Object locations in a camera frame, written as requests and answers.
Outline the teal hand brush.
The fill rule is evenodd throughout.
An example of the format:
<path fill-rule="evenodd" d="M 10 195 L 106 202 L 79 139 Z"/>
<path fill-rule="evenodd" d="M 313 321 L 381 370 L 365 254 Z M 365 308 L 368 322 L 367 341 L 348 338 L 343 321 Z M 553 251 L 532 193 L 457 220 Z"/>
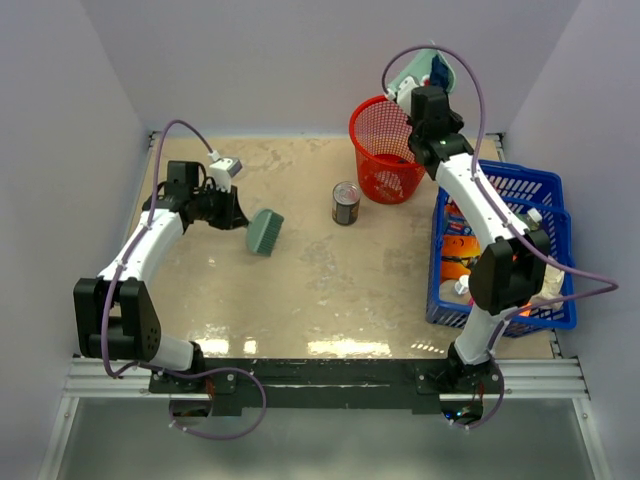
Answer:
<path fill-rule="evenodd" d="M 247 249 L 256 255 L 271 256 L 283 223 L 284 217 L 274 210 L 258 210 L 247 226 Z"/>

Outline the teal dustpan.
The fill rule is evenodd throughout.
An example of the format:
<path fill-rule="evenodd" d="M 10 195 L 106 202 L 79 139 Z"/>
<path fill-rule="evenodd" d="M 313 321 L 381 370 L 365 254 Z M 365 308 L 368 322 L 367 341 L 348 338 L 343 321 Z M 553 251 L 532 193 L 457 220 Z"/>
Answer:
<path fill-rule="evenodd" d="M 413 59 L 403 68 L 390 82 L 385 85 L 385 93 L 387 90 L 387 86 L 393 82 L 394 80 L 400 80 L 405 76 L 412 75 L 417 80 L 419 80 L 423 85 L 431 85 L 429 83 L 429 74 L 431 71 L 431 61 L 434 56 L 440 56 L 449 67 L 449 88 L 445 90 L 447 93 L 451 93 L 456 86 L 456 74 L 449 62 L 446 60 L 443 54 L 439 53 L 436 50 L 432 49 L 421 49 L 419 50 Z"/>

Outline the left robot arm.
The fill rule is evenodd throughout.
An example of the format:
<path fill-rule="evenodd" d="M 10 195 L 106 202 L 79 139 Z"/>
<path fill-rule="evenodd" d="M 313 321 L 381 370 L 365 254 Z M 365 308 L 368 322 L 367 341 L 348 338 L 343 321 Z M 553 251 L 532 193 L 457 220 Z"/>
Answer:
<path fill-rule="evenodd" d="M 163 333 L 149 287 L 170 248 L 196 221 L 219 230 L 246 227 L 233 177 L 237 158 L 204 166 L 171 161 L 167 178 L 143 204 L 140 221 L 117 257 L 73 290 L 80 352 L 89 358 L 130 360 L 172 370 L 185 392 L 200 390 L 207 368 L 197 346 Z"/>

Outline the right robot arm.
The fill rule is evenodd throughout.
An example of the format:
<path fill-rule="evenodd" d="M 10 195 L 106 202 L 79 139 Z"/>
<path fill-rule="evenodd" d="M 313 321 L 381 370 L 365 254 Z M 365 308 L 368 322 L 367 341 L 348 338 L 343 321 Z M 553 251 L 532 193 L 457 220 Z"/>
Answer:
<path fill-rule="evenodd" d="M 550 240 L 532 230 L 502 200 L 480 168 L 477 151 L 460 133 L 446 91 L 419 86 L 410 94 L 408 146 L 430 178 L 444 189 L 469 223 L 481 248 L 471 269 L 474 304 L 463 332 L 453 343 L 456 362 L 445 369 L 448 386 L 469 392 L 481 380 L 508 317 L 526 307 L 542 288 Z"/>

